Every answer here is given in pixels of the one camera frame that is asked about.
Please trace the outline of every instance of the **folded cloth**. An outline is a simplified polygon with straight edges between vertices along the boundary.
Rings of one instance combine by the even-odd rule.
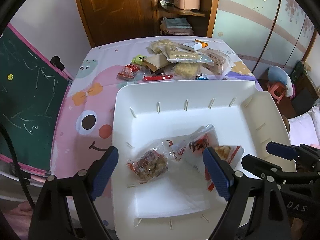
[[[167,19],[164,17],[164,22],[167,28],[192,29],[186,18]]]
[[[285,92],[285,96],[286,97],[292,97],[293,96],[293,86],[292,86],[292,82],[291,79],[289,77],[289,75],[287,74],[287,85],[286,85],[286,92]]]
[[[181,28],[167,28],[164,21],[161,21],[160,25],[161,31],[164,33],[169,33],[172,35],[185,35],[185,36],[193,36],[193,30],[192,29],[181,29]]]

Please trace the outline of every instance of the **wooden shelf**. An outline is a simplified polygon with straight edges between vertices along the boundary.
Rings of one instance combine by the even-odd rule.
[[[181,10],[181,9],[175,7],[175,6],[161,5],[161,7],[168,13],[205,17],[204,13],[192,12],[190,10]]]

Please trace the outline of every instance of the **cartoon face print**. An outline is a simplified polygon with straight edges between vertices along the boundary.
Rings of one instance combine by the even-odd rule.
[[[98,61],[96,59],[87,59],[85,60],[81,67],[78,70],[76,78],[84,78],[91,74],[98,65]]]
[[[111,146],[116,95],[121,88],[115,79],[119,69],[105,69],[88,87],[66,98],[55,134],[57,152],[52,155],[52,173],[58,178],[87,170]],[[103,196],[111,197],[110,183]]]

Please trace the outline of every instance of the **blue gripper pad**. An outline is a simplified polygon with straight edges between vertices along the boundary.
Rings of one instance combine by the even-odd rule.
[[[219,158],[218,162],[222,162],[222,160],[216,153],[214,153],[213,155],[211,154],[209,148],[206,148],[203,152],[203,162],[211,176],[211,179],[218,191],[219,196],[225,198],[225,200],[228,201],[231,197],[229,187],[233,185],[234,181],[233,179],[228,179],[214,156],[216,158]]]
[[[118,149],[115,147],[109,147],[108,151],[99,160],[99,170],[96,171],[92,182],[92,190],[90,192],[90,197],[94,201],[97,197],[100,197],[113,173],[119,160]]]
[[[298,153],[294,147],[275,142],[267,144],[267,152],[287,160],[297,159],[298,157]]]

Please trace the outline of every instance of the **chalkboard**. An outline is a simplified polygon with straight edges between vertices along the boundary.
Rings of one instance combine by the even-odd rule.
[[[54,129],[69,81],[22,40],[9,27],[0,38],[0,122],[18,161],[49,171]],[[2,136],[0,154],[11,159]]]

